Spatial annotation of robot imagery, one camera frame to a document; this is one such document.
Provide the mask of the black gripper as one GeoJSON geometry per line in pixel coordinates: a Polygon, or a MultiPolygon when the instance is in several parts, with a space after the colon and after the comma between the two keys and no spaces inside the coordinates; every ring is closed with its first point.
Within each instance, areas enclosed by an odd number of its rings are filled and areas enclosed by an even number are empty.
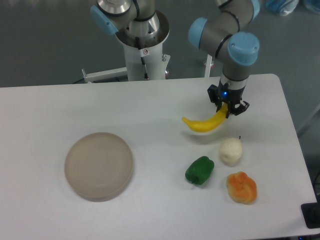
{"type": "Polygon", "coordinates": [[[249,108],[250,104],[242,100],[243,92],[244,88],[233,90],[221,84],[218,87],[212,84],[207,89],[210,101],[216,106],[216,112],[221,109],[223,103],[227,103],[226,119],[230,115],[238,116],[249,108]]]}

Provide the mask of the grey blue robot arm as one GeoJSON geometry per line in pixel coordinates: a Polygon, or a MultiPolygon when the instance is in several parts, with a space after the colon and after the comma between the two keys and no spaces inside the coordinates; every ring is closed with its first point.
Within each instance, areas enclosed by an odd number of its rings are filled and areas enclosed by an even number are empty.
{"type": "MultiPolygon", "coordinates": [[[[226,104],[227,114],[237,116],[249,107],[242,94],[260,48],[257,37],[243,29],[258,15],[260,2],[218,0],[216,4],[220,14],[213,20],[197,18],[188,30],[188,41],[222,63],[218,85],[207,92],[218,109],[226,104]]],[[[168,57],[163,54],[163,43],[170,25],[155,1],[99,0],[90,14],[104,33],[116,36],[123,45],[130,81],[166,77],[168,57]]]]}

